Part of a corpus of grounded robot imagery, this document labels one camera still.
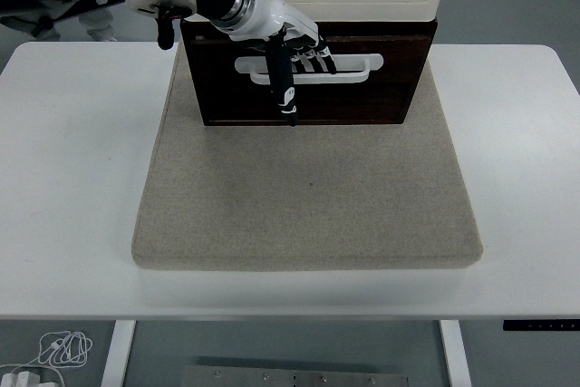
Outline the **white and black hand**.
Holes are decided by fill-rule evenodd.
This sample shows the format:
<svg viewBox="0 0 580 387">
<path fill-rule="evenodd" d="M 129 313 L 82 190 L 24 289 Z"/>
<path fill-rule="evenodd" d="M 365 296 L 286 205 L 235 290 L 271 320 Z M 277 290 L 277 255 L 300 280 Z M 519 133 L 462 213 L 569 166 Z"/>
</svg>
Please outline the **white and black hand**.
<svg viewBox="0 0 580 387">
<path fill-rule="evenodd" d="M 271 93 L 287 123 L 295 126 L 293 66 L 303 55 L 317 73 L 337 73 L 317 24 L 281 0 L 248 0 L 218 27 L 229 38 L 265 53 Z"/>
</svg>

